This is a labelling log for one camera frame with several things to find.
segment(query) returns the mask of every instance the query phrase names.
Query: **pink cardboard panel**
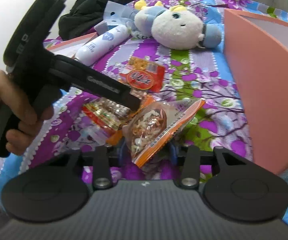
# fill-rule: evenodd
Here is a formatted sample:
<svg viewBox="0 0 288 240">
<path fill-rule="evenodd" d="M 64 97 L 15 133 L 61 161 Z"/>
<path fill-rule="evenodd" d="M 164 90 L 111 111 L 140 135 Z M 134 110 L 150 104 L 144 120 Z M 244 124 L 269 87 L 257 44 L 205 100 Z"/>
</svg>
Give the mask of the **pink cardboard panel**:
<svg viewBox="0 0 288 240">
<path fill-rule="evenodd" d="M 63 46 L 67 46 L 69 44 L 76 43 L 78 41 L 84 40 L 84 39 L 87 39 L 86 42 L 89 42 L 89 41 L 95 39 L 96 37 L 97 37 L 97 33 L 86 34 L 86 35 L 83 35 L 83 36 L 80 36 L 80 37 L 77 37 L 77 38 L 74 38 L 74 39 L 71 39 L 71 40 L 68 40 L 68 41 L 63 41 L 60 44 L 56 44 L 56 45 L 54 45 L 52 47 L 49 47 L 47 50 L 55 50 L 55 49 L 61 48 Z"/>
<path fill-rule="evenodd" d="M 225 10 L 224 53 L 249 123 L 254 162 L 279 174 L 288 168 L 288 49 L 241 15 L 288 23 Z"/>
</svg>

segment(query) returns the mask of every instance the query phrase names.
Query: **blue label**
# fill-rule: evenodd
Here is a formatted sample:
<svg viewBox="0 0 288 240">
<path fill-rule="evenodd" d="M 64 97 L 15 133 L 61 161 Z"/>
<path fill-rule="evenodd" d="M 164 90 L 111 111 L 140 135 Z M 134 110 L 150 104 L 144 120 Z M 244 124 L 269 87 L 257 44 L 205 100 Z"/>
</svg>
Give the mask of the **blue label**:
<svg viewBox="0 0 288 240">
<path fill-rule="evenodd" d="M 111 33 L 104 33 L 102 40 L 112 41 L 114 39 L 114 35 Z"/>
<path fill-rule="evenodd" d="M 85 47 L 88 48 L 89 51 L 94 52 L 96 44 L 92 42 L 92 43 L 90 43 L 88 45 L 85 45 Z"/>
</svg>

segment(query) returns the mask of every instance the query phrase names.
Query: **spray can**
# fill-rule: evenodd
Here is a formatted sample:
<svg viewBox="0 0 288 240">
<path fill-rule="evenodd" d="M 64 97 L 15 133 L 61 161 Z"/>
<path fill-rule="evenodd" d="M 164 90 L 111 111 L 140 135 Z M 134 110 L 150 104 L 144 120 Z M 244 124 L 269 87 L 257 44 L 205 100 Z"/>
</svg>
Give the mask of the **spray can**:
<svg viewBox="0 0 288 240">
<path fill-rule="evenodd" d="M 125 41 L 129 36 L 130 34 L 127 27 L 118 25 L 94 40 L 84 44 L 76 52 L 75 59 L 86 66 L 91 66 L 100 57 Z"/>
</svg>

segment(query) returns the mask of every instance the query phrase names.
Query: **red snack package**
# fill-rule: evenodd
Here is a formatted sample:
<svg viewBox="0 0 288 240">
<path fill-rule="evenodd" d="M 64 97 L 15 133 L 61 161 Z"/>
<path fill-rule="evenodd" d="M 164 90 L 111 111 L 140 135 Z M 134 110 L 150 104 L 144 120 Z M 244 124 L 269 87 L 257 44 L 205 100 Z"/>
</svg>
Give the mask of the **red snack package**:
<svg viewBox="0 0 288 240">
<path fill-rule="evenodd" d="M 164 73 L 164 66 L 132 56 L 120 76 L 134 88 L 158 93 L 163 87 Z"/>
<path fill-rule="evenodd" d="M 131 111 L 106 98 L 97 98 L 82 107 L 83 112 L 109 136 L 108 143 L 111 145 L 116 145 L 122 138 L 122 126 L 155 101 L 144 91 L 132 89 L 131 94 L 141 99 L 141 105 L 137 111 Z"/>
</svg>

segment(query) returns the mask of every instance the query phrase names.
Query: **metal screw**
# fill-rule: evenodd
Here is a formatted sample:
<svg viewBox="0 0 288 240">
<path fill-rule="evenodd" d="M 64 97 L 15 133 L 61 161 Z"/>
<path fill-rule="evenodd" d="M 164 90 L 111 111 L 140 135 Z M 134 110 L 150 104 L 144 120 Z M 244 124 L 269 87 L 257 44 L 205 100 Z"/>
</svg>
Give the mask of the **metal screw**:
<svg viewBox="0 0 288 240">
<path fill-rule="evenodd" d="M 98 178 L 95 180 L 95 185 L 97 187 L 107 187 L 109 185 L 109 179 L 107 178 Z"/>
<path fill-rule="evenodd" d="M 193 178 L 185 178 L 185 179 L 182 179 L 182 184 L 187 187 L 192 187 L 197 184 L 197 180 Z"/>
</svg>

